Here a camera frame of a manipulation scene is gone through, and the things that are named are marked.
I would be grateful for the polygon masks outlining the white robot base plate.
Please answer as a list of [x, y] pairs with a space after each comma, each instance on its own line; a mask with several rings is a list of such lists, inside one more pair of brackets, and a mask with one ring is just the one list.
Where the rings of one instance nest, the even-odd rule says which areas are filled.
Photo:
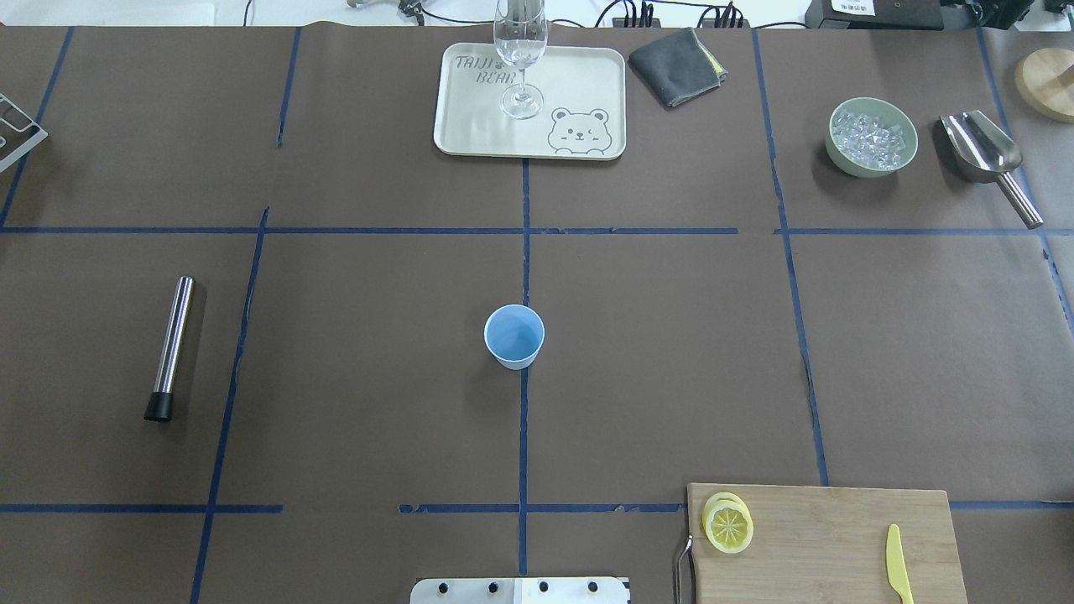
[[426, 578], [410, 603], [629, 603], [628, 580], [613, 576]]

